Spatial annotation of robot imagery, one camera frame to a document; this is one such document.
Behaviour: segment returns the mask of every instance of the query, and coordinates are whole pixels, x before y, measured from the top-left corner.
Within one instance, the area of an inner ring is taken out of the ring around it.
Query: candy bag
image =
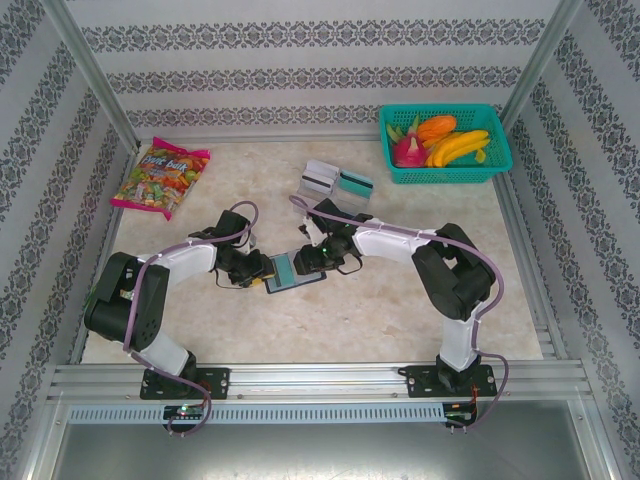
[[[200,178],[211,154],[190,152],[155,137],[111,205],[162,212],[167,220]]]

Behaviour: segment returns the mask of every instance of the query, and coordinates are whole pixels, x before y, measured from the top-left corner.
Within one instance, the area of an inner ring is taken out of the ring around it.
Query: green basket
[[[458,120],[456,130],[487,130],[491,142],[484,148],[487,158],[480,164],[475,152],[460,157],[445,168],[396,168],[391,163],[391,140],[386,124],[400,126],[403,131],[413,123],[416,115],[420,121],[436,115],[453,115]],[[496,111],[485,104],[422,104],[385,105],[380,109],[380,138],[387,166],[394,183],[482,183],[497,173],[506,172],[513,166],[507,137]]]

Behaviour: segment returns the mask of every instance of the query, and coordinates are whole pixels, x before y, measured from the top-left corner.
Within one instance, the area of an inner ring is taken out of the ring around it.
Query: damask pattern wall
[[[128,152],[37,1],[0,5],[0,111],[4,480],[29,443],[49,367],[69,360]]]
[[[72,0],[142,139],[375,134],[382,104],[503,105],[558,0]]]
[[[640,478],[640,2],[585,2],[511,132],[511,172],[562,335],[623,478]]]

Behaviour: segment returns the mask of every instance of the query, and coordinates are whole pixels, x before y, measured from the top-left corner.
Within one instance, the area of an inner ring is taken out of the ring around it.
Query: yellow banana
[[[476,150],[480,150],[481,148],[486,147],[489,144],[490,140],[485,138],[484,140],[479,140],[473,143],[466,143],[460,148],[450,151],[444,157],[443,166],[447,166],[450,162],[453,162],[456,158],[462,157],[467,153],[475,152]]]
[[[458,150],[465,145],[479,142],[489,136],[489,132],[486,130],[474,130],[472,132],[463,133],[462,135],[451,137],[451,135],[445,138],[442,143],[438,143],[433,151],[433,166],[444,167],[446,165],[445,158],[455,150]]]

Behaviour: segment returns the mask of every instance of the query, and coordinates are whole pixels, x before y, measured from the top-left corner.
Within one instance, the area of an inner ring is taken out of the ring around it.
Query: black mounting plate
[[[471,397],[474,384],[478,388],[478,397],[495,397],[498,393],[490,365],[478,365],[469,381],[455,393],[440,383],[435,365],[409,365],[399,368],[398,374],[407,379],[409,398]]]
[[[195,383],[205,387],[212,400],[226,400],[229,391],[228,368],[200,368],[196,373]],[[157,373],[147,369],[142,377],[140,386],[140,398],[142,400],[202,400],[202,393],[195,388],[176,390],[167,386],[179,385],[177,382],[166,379]]]

